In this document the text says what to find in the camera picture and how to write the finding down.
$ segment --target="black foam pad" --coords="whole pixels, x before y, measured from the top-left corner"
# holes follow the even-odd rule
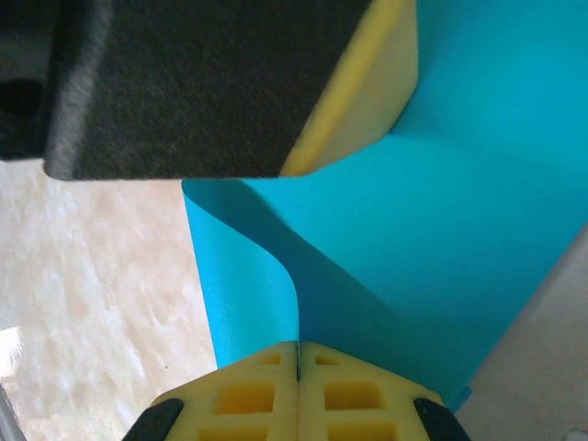
[[[47,173],[278,175],[369,3],[65,1]]]

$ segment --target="marble surface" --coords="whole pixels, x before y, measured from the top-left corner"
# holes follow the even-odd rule
[[[28,440],[120,439],[214,369],[179,182],[0,163],[0,382]]]
[[[0,286],[0,384],[28,441],[120,439],[156,395],[214,369],[177,181],[0,163]],[[458,413],[472,439],[588,428],[586,329],[587,232],[472,381]]]

